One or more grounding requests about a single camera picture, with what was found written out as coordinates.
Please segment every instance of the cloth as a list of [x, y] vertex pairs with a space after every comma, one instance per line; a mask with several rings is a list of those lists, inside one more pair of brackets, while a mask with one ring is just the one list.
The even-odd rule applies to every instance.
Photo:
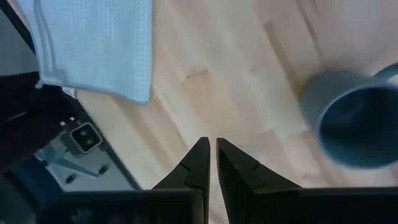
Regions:
[[17, 0], [49, 85], [150, 98], [151, 0]]

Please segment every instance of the gray mug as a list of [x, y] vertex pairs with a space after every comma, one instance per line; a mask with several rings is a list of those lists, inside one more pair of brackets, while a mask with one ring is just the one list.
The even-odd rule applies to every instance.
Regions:
[[398, 63], [373, 77], [325, 72], [311, 80], [301, 108], [322, 151], [333, 161], [376, 168], [398, 160]]

